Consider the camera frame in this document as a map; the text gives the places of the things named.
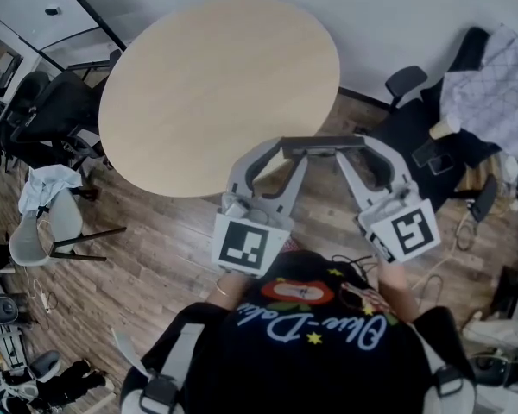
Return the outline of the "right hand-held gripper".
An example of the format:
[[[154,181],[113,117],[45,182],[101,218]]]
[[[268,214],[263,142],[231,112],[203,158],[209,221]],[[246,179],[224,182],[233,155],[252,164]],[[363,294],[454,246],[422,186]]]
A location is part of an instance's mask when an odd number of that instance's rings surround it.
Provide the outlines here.
[[[432,203],[423,199],[401,154],[363,135],[362,157],[374,181],[369,189],[343,153],[336,160],[360,210],[366,240],[388,263],[403,263],[440,244]],[[384,191],[391,192],[384,197]]]

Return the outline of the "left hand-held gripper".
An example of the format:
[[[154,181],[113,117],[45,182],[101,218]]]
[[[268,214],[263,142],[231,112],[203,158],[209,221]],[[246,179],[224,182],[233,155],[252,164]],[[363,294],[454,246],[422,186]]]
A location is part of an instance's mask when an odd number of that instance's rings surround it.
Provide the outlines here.
[[[258,144],[231,168],[213,232],[213,263],[229,272],[264,276],[292,232],[290,214],[306,174],[305,155],[293,159],[276,193],[247,198],[254,196],[254,180],[278,153],[280,141]]]

